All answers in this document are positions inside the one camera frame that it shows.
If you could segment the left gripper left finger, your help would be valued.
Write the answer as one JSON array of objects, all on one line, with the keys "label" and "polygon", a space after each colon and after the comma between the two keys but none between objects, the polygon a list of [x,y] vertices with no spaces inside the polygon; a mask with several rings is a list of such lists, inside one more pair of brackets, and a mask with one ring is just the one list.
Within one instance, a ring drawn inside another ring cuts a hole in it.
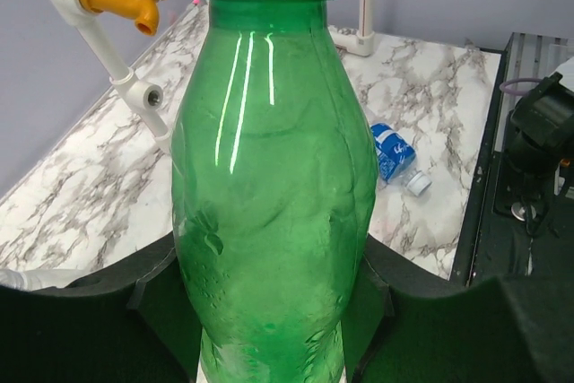
[{"label": "left gripper left finger", "polygon": [[1,289],[3,382],[194,382],[199,351],[170,234],[62,289]]}]

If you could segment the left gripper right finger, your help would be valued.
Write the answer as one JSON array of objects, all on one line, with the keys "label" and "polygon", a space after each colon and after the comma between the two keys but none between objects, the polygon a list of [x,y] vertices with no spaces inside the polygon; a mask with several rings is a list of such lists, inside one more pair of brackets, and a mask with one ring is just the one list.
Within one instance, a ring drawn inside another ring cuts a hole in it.
[{"label": "left gripper right finger", "polygon": [[463,287],[368,238],[342,333],[351,382],[570,382],[573,280]]}]

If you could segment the blue label clear bottle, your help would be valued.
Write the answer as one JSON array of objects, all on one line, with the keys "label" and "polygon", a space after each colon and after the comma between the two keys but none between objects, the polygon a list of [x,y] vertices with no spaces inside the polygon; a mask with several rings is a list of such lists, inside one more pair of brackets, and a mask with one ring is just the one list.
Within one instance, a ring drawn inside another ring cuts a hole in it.
[{"label": "blue label clear bottle", "polygon": [[416,151],[385,123],[375,123],[370,126],[370,130],[375,140],[381,179],[387,184],[400,185],[406,189],[405,184],[413,174],[422,171],[418,167]]}]

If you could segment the green plastic bottle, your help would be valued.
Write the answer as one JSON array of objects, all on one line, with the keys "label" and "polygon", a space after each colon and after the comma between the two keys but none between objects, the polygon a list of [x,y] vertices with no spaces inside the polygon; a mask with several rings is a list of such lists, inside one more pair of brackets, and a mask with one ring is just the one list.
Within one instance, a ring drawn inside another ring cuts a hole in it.
[{"label": "green plastic bottle", "polygon": [[336,382],[373,137],[329,0],[207,0],[171,139],[172,217],[210,382]]}]

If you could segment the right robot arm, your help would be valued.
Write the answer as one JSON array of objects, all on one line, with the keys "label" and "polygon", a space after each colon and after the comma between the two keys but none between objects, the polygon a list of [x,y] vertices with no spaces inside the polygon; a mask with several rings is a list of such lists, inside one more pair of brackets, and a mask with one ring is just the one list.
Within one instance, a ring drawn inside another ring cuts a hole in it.
[{"label": "right robot arm", "polygon": [[562,163],[573,169],[573,90],[562,79],[558,71],[544,77],[510,116],[517,134],[505,155],[512,189],[525,200],[540,199]]}]

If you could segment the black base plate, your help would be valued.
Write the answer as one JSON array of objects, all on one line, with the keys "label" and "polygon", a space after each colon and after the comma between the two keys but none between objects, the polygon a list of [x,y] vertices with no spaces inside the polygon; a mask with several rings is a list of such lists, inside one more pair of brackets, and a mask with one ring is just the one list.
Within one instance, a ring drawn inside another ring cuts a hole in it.
[{"label": "black base plate", "polygon": [[527,84],[492,91],[478,162],[449,279],[470,286],[495,275],[573,275],[573,193],[561,187],[573,171],[562,164],[530,215],[511,189],[504,151],[516,136],[510,116]]}]

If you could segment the white pipe frame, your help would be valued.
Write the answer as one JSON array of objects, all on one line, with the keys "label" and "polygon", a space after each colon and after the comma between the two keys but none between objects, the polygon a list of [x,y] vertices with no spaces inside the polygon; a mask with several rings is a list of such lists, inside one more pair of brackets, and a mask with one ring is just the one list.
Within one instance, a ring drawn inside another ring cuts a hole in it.
[{"label": "white pipe frame", "polygon": [[[135,70],[126,64],[98,23],[96,13],[85,11],[79,0],[49,1],[62,18],[78,30],[90,50],[109,73],[110,83],[119,97],[151,130],[153,139],[161,150],[168,152],[170,129],[157,112],[160,103],[152,100],[153,97],[163,96],[162,88],[142,80]],[[332,33],[331,36],[336,46],[362,57],[373,53],[373,1],[360,0],[360,28],[355,35]]]}]

